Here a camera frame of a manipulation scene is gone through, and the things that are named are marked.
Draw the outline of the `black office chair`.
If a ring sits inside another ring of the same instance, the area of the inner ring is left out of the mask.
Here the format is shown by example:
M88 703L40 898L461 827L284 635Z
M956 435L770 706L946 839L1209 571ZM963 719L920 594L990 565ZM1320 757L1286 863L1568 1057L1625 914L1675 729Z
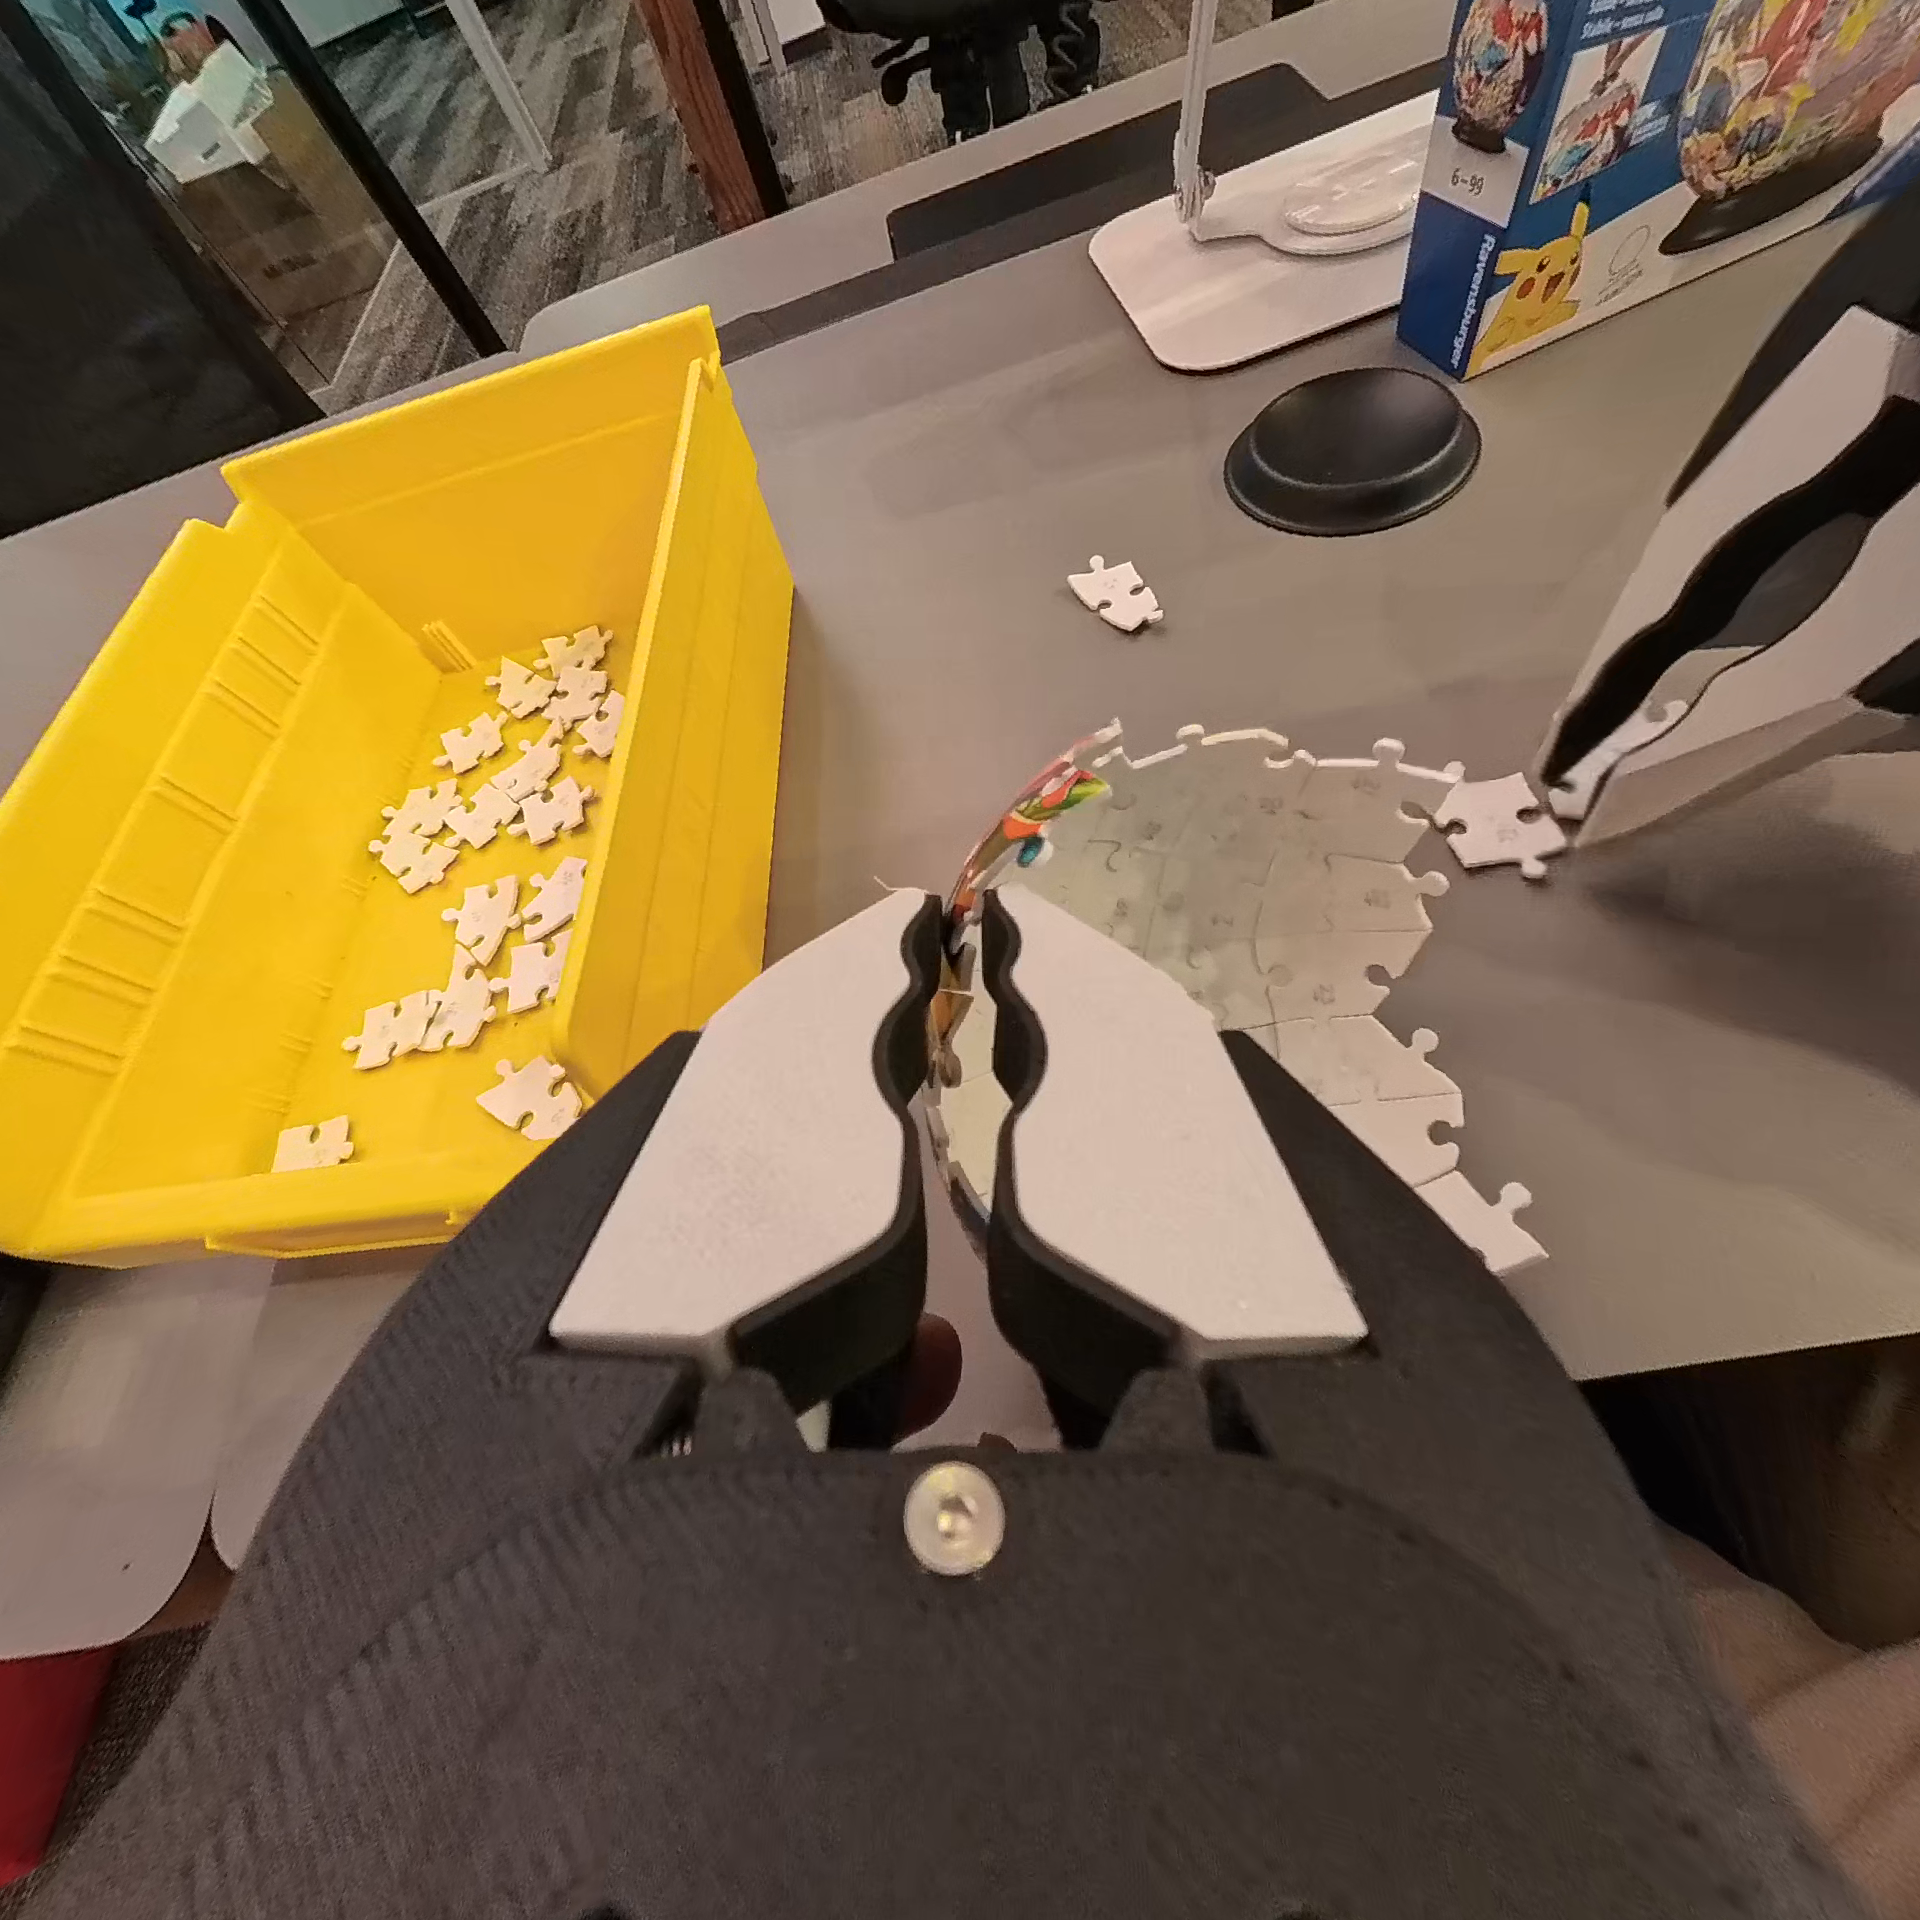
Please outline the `black office chair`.
M872 69L886 105L929 78L949 147L1065 105L1097 85L1096 3L819 3L824 23L876 40Z

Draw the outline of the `black framed glass partition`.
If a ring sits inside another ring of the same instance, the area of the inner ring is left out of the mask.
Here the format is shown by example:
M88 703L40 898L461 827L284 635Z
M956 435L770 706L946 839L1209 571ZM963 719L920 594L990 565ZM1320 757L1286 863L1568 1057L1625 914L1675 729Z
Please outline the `black framed glass partition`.
M176 186L146 136L216 42L272 158ZM4 538L337 409L393 259L504 349L286 6L4 6L2 57Z

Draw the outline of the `white rounded object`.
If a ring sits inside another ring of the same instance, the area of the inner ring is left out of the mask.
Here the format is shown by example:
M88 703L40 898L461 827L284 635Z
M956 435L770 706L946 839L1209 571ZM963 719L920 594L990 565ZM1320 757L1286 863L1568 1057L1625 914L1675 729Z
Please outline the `white rounded object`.
M1437 95L1250 161L1203 163L1217 3L1194 3L1173 191L1089 241L1145 351L1212 375L1398 307Z

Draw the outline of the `red object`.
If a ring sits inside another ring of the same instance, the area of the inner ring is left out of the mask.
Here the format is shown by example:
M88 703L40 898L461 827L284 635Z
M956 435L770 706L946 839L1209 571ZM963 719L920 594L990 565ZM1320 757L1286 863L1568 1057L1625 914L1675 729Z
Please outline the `red object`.
M2 1887L46 1854L116 1649L2 1663Z

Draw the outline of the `pale grey cardboard sheet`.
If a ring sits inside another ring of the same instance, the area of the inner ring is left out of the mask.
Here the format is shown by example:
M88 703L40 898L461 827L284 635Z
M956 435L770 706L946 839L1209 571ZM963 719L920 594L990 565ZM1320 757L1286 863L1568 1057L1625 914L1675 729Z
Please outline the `pale grey cardboard sheet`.
M136 1637L205 1546L238 1568L433 1255L60 1267L4 1382L2 1657Z

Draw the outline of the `white loose puzzle piece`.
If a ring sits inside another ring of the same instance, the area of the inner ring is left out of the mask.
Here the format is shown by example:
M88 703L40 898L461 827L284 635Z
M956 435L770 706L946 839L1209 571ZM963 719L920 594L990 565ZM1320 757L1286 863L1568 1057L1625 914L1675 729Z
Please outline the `white loose puzzle piece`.
M1065 583L1089 614L1118 633L1136 635L1163 621L1160 598L1129 560L1109 562L1093 555L1084 569L1069 571Z

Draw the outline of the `blue puzzle box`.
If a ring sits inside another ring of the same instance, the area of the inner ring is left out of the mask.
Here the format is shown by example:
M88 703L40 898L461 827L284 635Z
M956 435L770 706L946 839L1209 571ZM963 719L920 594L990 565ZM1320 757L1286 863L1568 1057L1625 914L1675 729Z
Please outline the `blue puzzle box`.
M1916 3L1456 6L1398 339L1451 381L1916 182Z

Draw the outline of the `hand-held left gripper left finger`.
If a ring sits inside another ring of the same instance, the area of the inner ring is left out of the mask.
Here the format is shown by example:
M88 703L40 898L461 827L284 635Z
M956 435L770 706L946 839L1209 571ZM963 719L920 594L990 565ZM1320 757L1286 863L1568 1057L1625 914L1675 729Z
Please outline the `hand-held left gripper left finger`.
M570 1354L773 1379L796 1414L915 1339L929 1291L915 1098L945 903L898 889L737 992L684 1053L558 1307Z

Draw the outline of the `white cardboard box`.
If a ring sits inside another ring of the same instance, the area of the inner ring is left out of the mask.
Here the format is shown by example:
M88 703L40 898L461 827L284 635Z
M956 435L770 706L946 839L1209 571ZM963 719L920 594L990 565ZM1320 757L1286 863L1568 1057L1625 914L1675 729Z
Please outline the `white cardboard box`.
M173 186L235 167L265 167L264 114L275 109L270 77L234 42L216 42L200 73L176 85L146 136L146 154Z

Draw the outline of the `black round ball stand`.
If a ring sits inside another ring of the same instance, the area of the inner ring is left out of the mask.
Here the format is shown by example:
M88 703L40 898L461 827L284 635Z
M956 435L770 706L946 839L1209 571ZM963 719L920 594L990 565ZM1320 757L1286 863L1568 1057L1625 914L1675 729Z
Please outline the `black round ball stand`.
M1482 462L1456 391L1414 368L1344 368L1274 398L1229 443L1232 506L1294 538L1366 538L1426 517Z

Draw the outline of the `partly built puzzle ball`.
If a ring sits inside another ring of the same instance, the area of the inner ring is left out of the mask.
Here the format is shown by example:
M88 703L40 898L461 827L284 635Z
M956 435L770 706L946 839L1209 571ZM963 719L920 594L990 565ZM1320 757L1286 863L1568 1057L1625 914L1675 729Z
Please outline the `partly built puzzle ball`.
M1412 871L1433 809L1464 779L1394 739L1348 759L1278 731L1180 728L1131 742L1123 723L1074 742L986 831L949 905L949 965L929 1045L929 1137L950 1208L984 1248L1000 1128L997 1016L978 981L978 910L1025 887L1142 959L1222 1033L1245 1033L1510 1279L1545 1261L1529 1194L1478 1192L1458 1169L1465 1101L1436 1037L1379 1018L1433 931L1450 879Z

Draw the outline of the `pile of white puzzle pieces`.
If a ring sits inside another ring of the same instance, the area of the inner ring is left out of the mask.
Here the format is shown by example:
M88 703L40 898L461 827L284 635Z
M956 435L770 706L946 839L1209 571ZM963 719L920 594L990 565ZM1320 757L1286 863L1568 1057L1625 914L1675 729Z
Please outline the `pile of white puzzle pieces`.
M293 1112L275 1145L256 1123L246 1171L338 1182L449 1153L504 1187L584 1109L528 1031L555 1016L594 854L614 639L592 622L446 677L374 608L349 614L300 695L286 775L315 834L291 867L342 898L302 913L320 1008Z

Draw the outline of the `white puzzle piece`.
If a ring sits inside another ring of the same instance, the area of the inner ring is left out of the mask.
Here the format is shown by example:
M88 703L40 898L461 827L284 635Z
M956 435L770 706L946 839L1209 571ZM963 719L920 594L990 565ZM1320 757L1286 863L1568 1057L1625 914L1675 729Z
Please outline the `white puzzle piece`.
M1093 555L1084 569L1069 571L1065 583L1089 614L1118 633L1136 635L1163 621L1160 598L1129 560L1109 562Z
M1453 785L1430 823L1465 874L1514 871L1545 883L1568 848L1565 827L1521 774Z

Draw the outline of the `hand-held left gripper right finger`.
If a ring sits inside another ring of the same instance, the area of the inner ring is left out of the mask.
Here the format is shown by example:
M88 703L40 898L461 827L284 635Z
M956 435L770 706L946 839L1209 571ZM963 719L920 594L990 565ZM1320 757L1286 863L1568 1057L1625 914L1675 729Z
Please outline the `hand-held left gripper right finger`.
M1048 898L980 919L1005 1093L988 1280L1000 1334L1093 1421L1165 1367L1348 1354L1352 1285L1205 1007Z

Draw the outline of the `person's left hand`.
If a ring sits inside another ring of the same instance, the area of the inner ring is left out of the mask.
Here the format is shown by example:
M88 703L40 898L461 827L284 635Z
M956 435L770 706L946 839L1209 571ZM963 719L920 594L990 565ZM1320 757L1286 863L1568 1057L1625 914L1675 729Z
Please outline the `person's left hand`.
M924 1313L897 1383L894 1445L934 1426L950 1408L965 1376L965 1345L939 1313Z

